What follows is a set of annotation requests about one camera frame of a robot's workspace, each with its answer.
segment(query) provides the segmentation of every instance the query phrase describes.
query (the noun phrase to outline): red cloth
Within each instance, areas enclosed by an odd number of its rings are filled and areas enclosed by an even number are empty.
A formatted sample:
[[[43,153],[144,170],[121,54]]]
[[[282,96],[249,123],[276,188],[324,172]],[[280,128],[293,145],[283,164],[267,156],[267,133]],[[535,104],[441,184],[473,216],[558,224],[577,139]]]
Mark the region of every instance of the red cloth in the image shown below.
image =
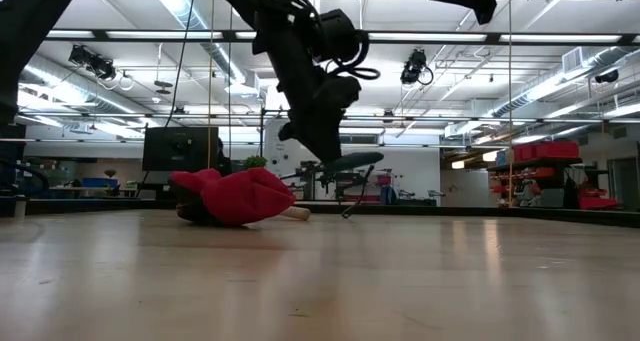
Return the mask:
[[[213,169],[193,174],[174,172],[171,179],[200,193],[209,212],[226,225],[244,225],[276,216],[296,200],[280,179],[263,168],[227,177]]]

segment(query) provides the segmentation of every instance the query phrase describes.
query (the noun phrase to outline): ceiling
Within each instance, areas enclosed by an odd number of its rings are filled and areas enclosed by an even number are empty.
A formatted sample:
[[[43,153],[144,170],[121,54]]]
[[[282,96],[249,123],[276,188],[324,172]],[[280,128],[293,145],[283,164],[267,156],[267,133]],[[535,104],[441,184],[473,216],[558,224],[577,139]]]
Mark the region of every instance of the ceiling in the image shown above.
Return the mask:
[[[356,26],[362,25],[365,30],[376,31],[507,33],[511,29],[513,32],[616,34],[637,33],[640,29],[640,20],[637,18],[640,0],[556,0],[557,3],[552,0],[512,0],[511,10],[508,7],[509,0],[499,0],[494,20],[484,26],[478,25],[473,15],[466,17],[469,11],[463,7],[429,0],[314,1],[321,12],[340,8]],[[195,5],[215,30],[249,29],[224,0],[196,0]],[[159,0],[73,0],[56,28],[174,30],[181,29],[181,26]],[[135,80],[132,89],[125,91],[116,87],[114,92],[152,112],[169,112],[173,95],[157,95],[154,90],[158,87],[154,86],[154,81],[159,79],[175,83],[175,66],[180,59],[182,44],[164,44],[160,60],[159,45],[153,43],[84,42],[83,45],[94,53],[113,59],[121,71],[126,71]],[[72,46],[71,42],[47,41],[41,45],[38,54],[73,71],[75,67],[68,61]],[[192,43],[185,46],[177,104],[185,105],[186,110],[191,113],[205,113],[211,92],[213,113],[226,113],[229,109],[232,113],[239,114],[259,112],[269,86],[277,83],[268,57],[264,54],[252,55],[250,43],[227,43],[221,46],[239,67],[255,71],[262,85],[261,97],[230,97],[225,91],[227,85],[223,79],[208,77],[209,56],[200,45]],[[435,81],[428,87],[411,90],[407,95],[399,78],[404,62],[415,48],[423,49],[429,59],[435,57],[431,64]],[[421,45],[419,42],[404,45],[374,44],[363,66],[380,70],[382,76],[376,81],[361,81],[363,90],[360,100],[348,112],[381,115],[385,109],[393,109],[396,115],[481,116],[487,104],[491,105],[508,94],[510,79],[515,91],[523,83],[561,64],[562,55],[571,49],[572,47],[560,46],[517,46],[510,50],[501,46]],[[476,70],[487,55],[490,55],[489,59]],[[162,66],[161,71],[156,70],[158,62]],[[635,71],[635,65],[627,64],[623,68],[620,82],[634,80]],[[90,76],[83,70],[78,72]],[[605,87],[602,86],[599,91],[604,91]],[[585,81],[541,101],[557,104],[558,108],[575,102],[586,93]],[[160,97],[161,101],[154,102],[153,97]],[[542,117],[549,112],[549,108],[537,105],[535,103],[532,107],[518,110],[516,116]],[[253,125],[255,122],[236,120],[234,124]],[[203,123],[206,120],[182,122]],[[357,122],[348,124],[360,125]],[[416,128],[444,128],[446,125],[447,123],[420,124]]]

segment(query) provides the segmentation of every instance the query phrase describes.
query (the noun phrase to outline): wooden floor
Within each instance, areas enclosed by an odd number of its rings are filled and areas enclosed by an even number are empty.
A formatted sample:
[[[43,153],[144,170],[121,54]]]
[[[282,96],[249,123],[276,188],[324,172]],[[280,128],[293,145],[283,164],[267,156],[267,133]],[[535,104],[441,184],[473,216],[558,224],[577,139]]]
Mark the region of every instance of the wooden floor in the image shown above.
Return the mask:
[[[640,232],[170,211],[0,226],[0,340],[638,340]]]

